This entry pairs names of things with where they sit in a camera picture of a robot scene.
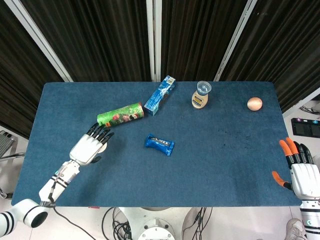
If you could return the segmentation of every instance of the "robotic arm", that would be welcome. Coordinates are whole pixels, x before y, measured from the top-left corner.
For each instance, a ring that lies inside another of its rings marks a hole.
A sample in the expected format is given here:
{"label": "robotic arm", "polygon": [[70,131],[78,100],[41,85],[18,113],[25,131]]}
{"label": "robotic arm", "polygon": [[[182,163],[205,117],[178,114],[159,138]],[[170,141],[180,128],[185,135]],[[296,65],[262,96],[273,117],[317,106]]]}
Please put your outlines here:
{"label": "robotic arm", "polygon": [[308,240],[320,240],[320,173],[309,149],[289,137],[279,141],[285,154],[292,183],[281,179],[276,171],[274,180],[282,187],[292,190],[302,200],[300,211]]}
{"label": "robotic arm", "polygon": [[79,167],[100,160],[101,157],[95,156],[107,148],[108,140],[114,135],[113,132],[107,135],[109,131],[110,129],[104,130],[103,125],[98,127],[96,123],[80,138],[70,151],[70,161],[64,162],[40,190],[40,205],[31,199],[24,199],[10,210],[1,212],[0,237],[10,234],[17,221],[31,228],[40,226],[46,220],[50,208],[56,206],[58,197],[79,173]]}

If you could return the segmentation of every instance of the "orange fingertip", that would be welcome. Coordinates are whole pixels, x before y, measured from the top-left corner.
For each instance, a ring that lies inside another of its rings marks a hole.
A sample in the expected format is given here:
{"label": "orange fingertip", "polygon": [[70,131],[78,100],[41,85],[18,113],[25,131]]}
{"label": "orange fingertip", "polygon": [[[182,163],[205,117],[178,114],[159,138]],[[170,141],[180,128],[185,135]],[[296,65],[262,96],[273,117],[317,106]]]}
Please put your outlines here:
{"label": "orange fingertip", "polygon": [[272,177],[277,184],[279,184],[281,187],[284,186],[285,181],[279,176],[279,174],[276,171],[272,171]]}
{"label": "orange fingertip", "polygon": [[297,146],[295,145],[294,141],[292,141],[292,139],[290,137],[287,137],[286,142],[288,143],[288,146],[290,148],[290,151],[292,154],[298,154],[298,149]]}
{"label": "orange fingertip", "polygon": [[291,152],[291,150],[290,150],[290,148],[289,148],[288,144],[286,144],[286,142],[285,142],[285,141],[280,140],[280,141],[279,141],[279,144],[280,144],[280,146],[281,146],[281,148],[282,148],[282,150],[283,150],[283,152],[284,152],[284,155],[285,155],[285,156],[292,155],[292,152]]}

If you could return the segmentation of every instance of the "mayonnaise bottle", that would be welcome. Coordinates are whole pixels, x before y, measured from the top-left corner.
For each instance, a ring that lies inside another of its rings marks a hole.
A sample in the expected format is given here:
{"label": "mayonnaise bottle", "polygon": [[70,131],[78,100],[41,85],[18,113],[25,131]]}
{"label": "mayonnaise bottle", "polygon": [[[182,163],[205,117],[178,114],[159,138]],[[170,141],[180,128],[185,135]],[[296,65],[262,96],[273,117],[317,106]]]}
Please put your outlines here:
{"label": "mayonnaise bottle", "polygon": [[202,109],[208,102],[208,93],[211,91],[211,85],[207,81],[199,81],[196,84],[197,90],[192,95],[192,105],[196,109]]}

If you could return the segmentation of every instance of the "black curtain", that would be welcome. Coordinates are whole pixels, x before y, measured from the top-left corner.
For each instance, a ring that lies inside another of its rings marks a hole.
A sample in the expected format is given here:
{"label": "black curtain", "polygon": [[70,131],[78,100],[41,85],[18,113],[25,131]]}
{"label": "black curtain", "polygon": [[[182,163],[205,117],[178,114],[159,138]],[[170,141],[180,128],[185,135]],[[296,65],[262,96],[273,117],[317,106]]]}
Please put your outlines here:
{"label": "black curtain", "polygon": [[22,3],[75,82],[151,81],[146,1]]}
{"label": "black curtain", "polygon": [[162,0],[161,78],[212,81],[247,0]]}
{"label": "black curtain", "polygon": [[273,82],[283,112],[320,87],[320,1],[259,0],[220,81]]}
{"label": "black curtain", "polygon": [[4,1],[0,1],[0,125],[29,138],[42,88],[56,70]]}

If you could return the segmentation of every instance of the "electronic device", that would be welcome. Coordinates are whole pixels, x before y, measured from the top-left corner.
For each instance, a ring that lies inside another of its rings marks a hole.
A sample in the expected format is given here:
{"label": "electronic device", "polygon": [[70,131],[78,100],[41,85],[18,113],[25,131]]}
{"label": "electronic device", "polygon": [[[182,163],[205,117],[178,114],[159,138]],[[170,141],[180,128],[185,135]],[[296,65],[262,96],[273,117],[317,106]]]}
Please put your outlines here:
{"label": "electronic device", "polygon": [[292,118],[291,119],[293,135],[311,138],[320,138],[320,121]]}

